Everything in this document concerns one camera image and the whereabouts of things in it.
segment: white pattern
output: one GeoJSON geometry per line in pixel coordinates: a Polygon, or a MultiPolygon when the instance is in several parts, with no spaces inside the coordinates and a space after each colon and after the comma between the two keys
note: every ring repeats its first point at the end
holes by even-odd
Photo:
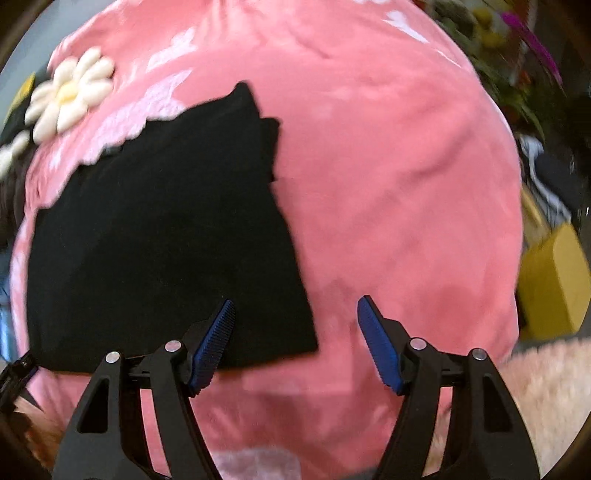
{"type": "Polygon", "coordinates": [[[172,95],[192,71],[188,69],[169,75],[148,88],[137,102],[128,103],[105,118],[90,142],[85,163],[94,163],[105,146],[136,138],[144,129],[146,120],[171,120],[184,112],[187,109],[185,104],[172,95]]]}
{"type": "Polygon", "coordinates": [[[413,30],[407,23],[406,16],[399,12],[398,10],[393,10],[386,14],[388,16],[388,20],[384,20],[388,25],[392,25],[393,27],[399,29],[401,32],[406,33],[406,35],[411,36],[415,40],[418,40],[421,43],[429,43],[429,41],[423,37],[419,32],[413,30]]]}
{"type": "Polygon", "coordinates": [[[441,50],[436,50],[436,52],[439,53],[439,55],[441,55],[444,59],[449,60],[450,62],[452,62],[456,67],[462,68],[462,66],[458,62],[453,61],[450,57],[448,57],[447,55],[445,55],[441,50]]]}
{"type": "Polygon", "coordinates": [[[57,147],[57,151],[51,156],[51,160],[49,161],[49,164],[48,164],[50,172],[55,172],[57,170],[57,168],[60,166],[61,153],[63,152],[65,145],[67,144],[68,139],[70,138],[71,134],[72,134],[72,132],[68,132],[62,137],[62,141],[59,142],[59,146],[57,147]]]}
{"type": "Polygon", "coordinates": [[[197,50],[197,47],[191,42],[195,38],[195,28],[191,27],[188,30],[176,34],[170,40],[170,46],[164,50],[154,53],[148,60],[146,72],[154,70],[169,61],[182,57],[187,53],[197,50]]]}
{"type": "Polygon", "coordinates": [[[299,460],[280,448],[219,452],[212,458],[224,480],[301,480],[299,460]]]}

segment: daisy appliqué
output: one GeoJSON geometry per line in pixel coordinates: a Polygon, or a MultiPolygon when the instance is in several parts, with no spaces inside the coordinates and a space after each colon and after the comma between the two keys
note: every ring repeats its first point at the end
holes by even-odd
{"type": "Polygon", "coordinates": [[[41,144],[76,125],[89,108],[99,105],[113,91],[110,77],[115,63],[91,47],[77,59],[68,57],[31,95],[25,124],[32,125],[33,141],[41,144]]]}

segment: gray floor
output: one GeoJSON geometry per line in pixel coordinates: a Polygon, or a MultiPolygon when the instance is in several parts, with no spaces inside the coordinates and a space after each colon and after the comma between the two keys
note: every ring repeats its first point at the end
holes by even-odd
{"type": "Polygon", "coordinates": [[[0,112],[7,111],[24,80],[47,63],[51,52],[65,36],[112,2],[54,0],[29,28],[0,73],[0,112]]]}

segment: pink blanket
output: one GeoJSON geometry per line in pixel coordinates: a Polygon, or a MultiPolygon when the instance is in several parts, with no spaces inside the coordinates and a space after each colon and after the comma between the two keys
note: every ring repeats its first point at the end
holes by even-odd
{"type": "MultiPolygon", "coordinates": [[[[357,326],[363,294],[439,349],[509,354],[517,151],[466,57],[410,0],[120,0],[66,38],[51,65],[93,45],[115,59],[114,94],[43,145],[28,172],[12,260],[22,352],[39,208],[147,118],[172,118],[246,79],[262,114],[282,120],[273,189],[320,351],[219,374],[195,399],[225,478],[338,478],[376,464],[400,401],[357,326]]],[[[44,371],[31,388],[65,423],[86,383],[44,371]]],[[[165,471],[145,397],[154,464],[165,471]]]]}

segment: purple flower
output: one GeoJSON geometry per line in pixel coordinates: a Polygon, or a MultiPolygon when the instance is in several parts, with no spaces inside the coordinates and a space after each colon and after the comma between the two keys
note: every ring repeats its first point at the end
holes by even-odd
{"type": "Polygon", "coordinates": [[[503,22],[505,22],[519,34],[523,41],[527,43],[528,47],[538,57],[540,63],[550,71],[558,84],[562,85],[562,77],[560,76],[558,65],[556,65],[552,55],[550,55],[550,52],[538,40],[538,37],[536,37],[534,33],[524,25],[517,15],[504,12],[501,13],[501,18],[503,19],[503,22]]]}

